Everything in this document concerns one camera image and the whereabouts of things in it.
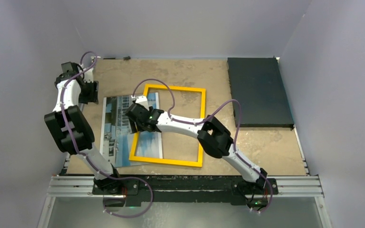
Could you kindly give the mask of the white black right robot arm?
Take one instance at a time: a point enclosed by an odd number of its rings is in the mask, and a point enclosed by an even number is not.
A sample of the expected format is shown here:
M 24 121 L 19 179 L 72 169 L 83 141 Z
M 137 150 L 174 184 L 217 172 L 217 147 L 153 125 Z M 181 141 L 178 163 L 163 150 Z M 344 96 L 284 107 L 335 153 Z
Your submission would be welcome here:
M 271 185 L 267 172 L 238 149 L 230 131 L 215 116 L 190 119 L 138 103 L 131 104 L 125 115 L 134 133 L 177 133 L 197 139 L 207 155 L 223 159 L 232 166 L 248 183 L 248 188 L 253 193 L 260 193 Z

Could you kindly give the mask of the yellow picture frame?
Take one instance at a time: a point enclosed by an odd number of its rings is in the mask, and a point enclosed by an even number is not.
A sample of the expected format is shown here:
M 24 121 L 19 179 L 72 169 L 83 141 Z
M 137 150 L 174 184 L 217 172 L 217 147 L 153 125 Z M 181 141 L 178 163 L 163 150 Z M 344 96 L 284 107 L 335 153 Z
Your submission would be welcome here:
M 160 115 L 158 119 L 157 127 L 161 130 L 162 133 L 178 133 L 182 135 L 186 135 L 192 137 L 194 139 L 198 136 L 198 131 L 204 125 L 205 119 L 205 100 L 206 100 L 206 89 L 204 88 L 195 88 L 195 87 L 182 87 L 182 86 L 168 86 L 168 85 L 155 85 L 155 84 L 146 84 L 144 87 L 144 93 L 147 97 L 150 89 L 160 89 L 167 90 L 172 95 L 172 107 L 175 107 L 175 98 L 173 95 L 174 91 L 178 92 L 192 92 L 201 94 L 201 105 L 200 105 L 200 118 L 188 118 L 173 115 L 170 111 L 164 111 L 163 114 Z M 135 151 L 137 148 L 137 142 L 139 139 L 139 135 L 141 132 L 134 133 L 134 139 L 131 146 L 129 160 L 136 162 L 148 162 L 148 163 L 156 163 L 156 164 L 167 164 L 167 165 L 177 165 L 177 166 L 188 166 L 188 167 L 201 167 L 203 160 L 203 147 L 199 145 L 198 147 L 198 155 L 197 161 L 182 161 L 182 160 L 172 160 L 172 159 L 159 159 L 159 158 L 145 158 L 138 157 L 135 155 Z

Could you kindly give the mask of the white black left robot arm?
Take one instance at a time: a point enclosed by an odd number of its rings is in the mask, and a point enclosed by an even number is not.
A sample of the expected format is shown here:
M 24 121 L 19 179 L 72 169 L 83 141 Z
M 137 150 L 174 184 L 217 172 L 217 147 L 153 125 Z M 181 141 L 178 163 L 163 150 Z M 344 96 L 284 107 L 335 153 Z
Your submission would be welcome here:
M 93 130 L 79 105 L 98 103 L 98 82 L 90 76 L 84 80 L 81 65 L 66 62 L 56 78 L 58 97 L 53 111 L 44 121 L 61 152 L 74 155 L 84 162 L 94 174 L 96 189 L 118 194 L 123 187 L 118 171 L 95 146 Z

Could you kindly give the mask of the building and sky photo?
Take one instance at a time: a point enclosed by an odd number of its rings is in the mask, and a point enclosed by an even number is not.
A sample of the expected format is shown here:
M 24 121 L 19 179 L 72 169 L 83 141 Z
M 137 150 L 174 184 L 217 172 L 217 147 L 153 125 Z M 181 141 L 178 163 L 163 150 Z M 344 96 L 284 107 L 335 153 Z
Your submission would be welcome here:
M 100 153 L 115 168 L 146 165 L 145 162 L 130 161 L 129 154 L 134 139 L 125 111 L 132 104 L 130 95 L 104 98 L 100 138 Z M 145 158 L 163 158 L 160 133 L 141 132 L 135 155 Z

